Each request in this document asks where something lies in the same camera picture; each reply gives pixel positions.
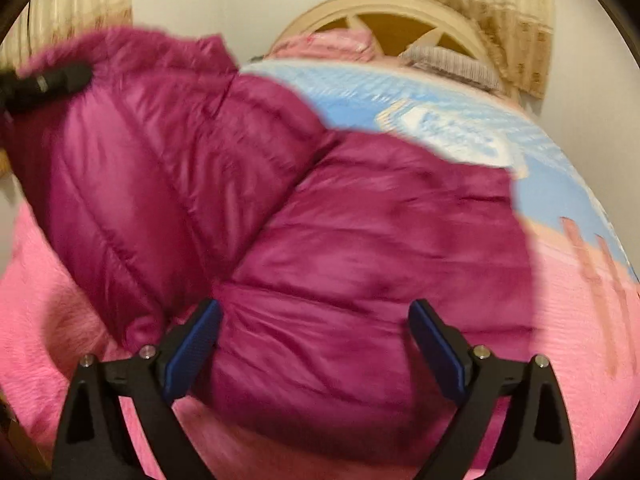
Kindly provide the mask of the magenta puffer jacket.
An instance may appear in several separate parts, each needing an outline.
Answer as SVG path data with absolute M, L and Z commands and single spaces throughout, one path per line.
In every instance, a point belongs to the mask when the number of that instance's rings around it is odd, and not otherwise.
M 1 117 L 44 236 L 134 351 L 205 298 L 224 310 L 195 395 L 223 420 L 363 462 L 419 463 L 454 407 L 413 300 L 523 359 L 534 280 L 509 174 L 326 126 L 217 36 L 101 30 L 43 52 L 90 84 Z

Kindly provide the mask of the cream wooden headboard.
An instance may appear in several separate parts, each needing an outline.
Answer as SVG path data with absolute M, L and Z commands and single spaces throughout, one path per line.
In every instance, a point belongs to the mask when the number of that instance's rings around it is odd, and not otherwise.
M 400 55 L 415 42 L 495 65 L 478 27 L 434 0 L 326 0 L 300 14 L 277 42 L 334 29 L 365 30 L 376 53 L 386 58 Z

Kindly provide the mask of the beige patterned curtain left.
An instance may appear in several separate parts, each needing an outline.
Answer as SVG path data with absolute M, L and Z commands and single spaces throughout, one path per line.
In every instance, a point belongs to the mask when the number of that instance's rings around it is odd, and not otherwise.
M 61 41 L 131 23 L 132 0 L 29 0 L 1 41 L 1 66 L 20 67 Z

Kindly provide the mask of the blue jeans print bedspread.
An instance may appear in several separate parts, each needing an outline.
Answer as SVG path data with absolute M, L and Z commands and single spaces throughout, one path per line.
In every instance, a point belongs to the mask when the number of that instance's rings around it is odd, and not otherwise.
M 28 206 L 5 300 L 39 316 L 2 373 L 30 426 L 90 333 L 137 349 L 210 295 L 215 355 L 179 413 L 321 454 L 415 464 L 452 414 L 409 340 L 422 296 L 559 376 L 577 474 L 639 400 L 639 298 L 570 162 L 509 105 L 438 78 L 301 60 L 96 66 L 2 119 Z

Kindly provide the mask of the folded pink blanket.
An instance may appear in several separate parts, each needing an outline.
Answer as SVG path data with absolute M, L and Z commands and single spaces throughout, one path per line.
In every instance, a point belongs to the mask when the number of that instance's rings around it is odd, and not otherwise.
M 378 57 L 373 36 L 367 30 L 338 28 L 279 40 L 267 58 L 311 58 L 312 60 L 367 63 Z

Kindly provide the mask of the striped grey pillow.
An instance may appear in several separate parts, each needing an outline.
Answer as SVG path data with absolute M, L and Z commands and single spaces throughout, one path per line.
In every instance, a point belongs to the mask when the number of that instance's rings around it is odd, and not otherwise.
M 494 68 L 454 50 L 412 44 L 399 57 L 417 70 L 463 82 L 487 92 L 503 92 L 502 81 Z

